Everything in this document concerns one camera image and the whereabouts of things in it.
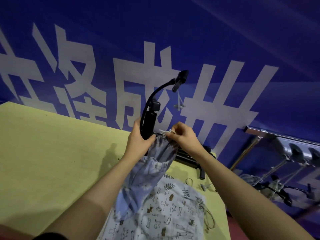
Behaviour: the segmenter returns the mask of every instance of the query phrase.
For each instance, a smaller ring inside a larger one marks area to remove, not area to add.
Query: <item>drawstring bag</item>
[[[176,157],[178,144],[166,137],[158,136],[130,171],[115,202],[115,220],[133,216],[157,185]]]

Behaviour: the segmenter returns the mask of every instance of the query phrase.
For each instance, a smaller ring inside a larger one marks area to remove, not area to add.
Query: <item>metal bar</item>
[[[266,135],[266,132],[263,130],[260,130],[257,136],[252,140],[251,144],[248,145],[246,149],[241,153],[240,157],[234,162],[234,164],[231,166],[230,170],[234,170],[235,167],[243,160],[243,158],[251,151],[251,149],[261,141],[261,139]]]
[[[262,130],[262,129],[251,127],[251,126],[246,126],[243,131],[245,133],[248,133],[248,134],[251,134],[251,135],[256,135],[256,136],[259,135],[259,133],[261,133],[263,131],[263,132],[266,133],[265,136],[264,136],[265,138],[273,139],[275,137],[282,137],[282,138],[291,139],[291,140],[294,140],[294,141],[305,142],[305,143],[309,143],[309,144],[312,144],[312,145],[320,146],[320,143],[318,143],[318,142],[304,140],[304,139],[291,137],[291,136],[287,136],[287,135],[282,135],[282,134],[278,134],[278,133],[275,133],[275,132],[272,132],[272,131]]]

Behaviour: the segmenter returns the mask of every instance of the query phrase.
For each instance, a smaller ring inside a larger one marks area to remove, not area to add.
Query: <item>person's left arm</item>
[[[44,232],[54,232],[69,240],[95,240],[109,215],[130,170],[155,140],[140,135],[140,119],[134,122],[122,159],[87,192],[62,213]]]

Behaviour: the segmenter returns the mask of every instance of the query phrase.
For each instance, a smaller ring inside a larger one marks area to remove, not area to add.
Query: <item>hand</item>
[[[138,161],[148,151],[151,144],[154,142],[156,135],[153,134],[149,139],[144,140],[140,134],[140,120],[139,117],[134,121],[133,129],[128,137],[127,147],[123,157],[132,158]]]
[[[204,150],[196,134],[190,126],[182,122],[175,124],[172,129],[176,134],[167,132],[165,135],[174,141],[190,156],[200,153]]]

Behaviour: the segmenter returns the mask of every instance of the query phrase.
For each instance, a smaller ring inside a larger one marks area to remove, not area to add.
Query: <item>yellow tabletop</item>
[[[121,158],[129,132],[7,102],[0,105],[0,224],[37,235]],[[173,162],[167,173],[206,197],[216,226],[206,239],[230,239],[225,206],[199,170]]]

